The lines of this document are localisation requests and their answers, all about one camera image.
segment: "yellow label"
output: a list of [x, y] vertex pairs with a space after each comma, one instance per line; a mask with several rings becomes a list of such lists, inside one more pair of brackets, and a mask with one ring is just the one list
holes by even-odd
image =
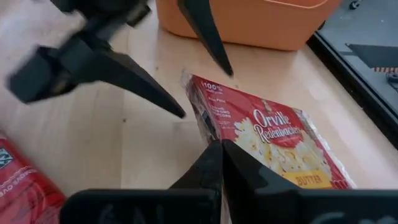
[[283, 173], [282, 177], [304, 189], [332, 188], [329, 177], [320, 170], [288, 172]]

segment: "orville redenbacher's popcorn bag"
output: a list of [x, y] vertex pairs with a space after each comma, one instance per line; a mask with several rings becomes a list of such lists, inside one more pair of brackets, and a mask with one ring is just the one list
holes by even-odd
[[56, 224], [65, 200], [0, 132], [0, 223]]
[[306, 189], [354, 183], [301, 110], [185, 74], [183, 82], [207, 139], [230, 139], [287, 180]]

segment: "orange plastic container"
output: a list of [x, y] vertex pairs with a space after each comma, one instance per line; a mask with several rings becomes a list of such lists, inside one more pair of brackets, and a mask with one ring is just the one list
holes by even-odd
[[[225, 42], [280, 50], [301, 49], [341, 0], [210, 0]], [[156, 0], [160, 25], [173, 34], [196, 37], [177, 0]]]

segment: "light wood surface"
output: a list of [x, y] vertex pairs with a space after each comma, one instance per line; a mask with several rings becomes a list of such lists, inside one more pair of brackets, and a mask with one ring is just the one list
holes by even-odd
[[4, 88], [6, 74], [35, 44], [57, 45], [81, 22], [48, 1], [0, 2], [0, 128], [67, 195], [92, 187], [165, 189], [191, 166], [205, 145], [180, 84], [183, 69], [305, 110], [358, 187], [398, 187], [398, 151], [308, 47], [226, 44], [230, 79], [198, 41], [159, 29], [152, 13], [112, 45], [153, 74], [187, 111], [185, 119], [105, 83], [32, 105], [16, 100]]

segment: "black metal frame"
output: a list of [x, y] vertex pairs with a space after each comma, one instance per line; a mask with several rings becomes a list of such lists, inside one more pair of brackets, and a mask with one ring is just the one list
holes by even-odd
[[307, 45], [329, 71], [373, 120], [390, 142], [398, 149], [398, 114], [353, 68], [335, 48], [316, 31]]

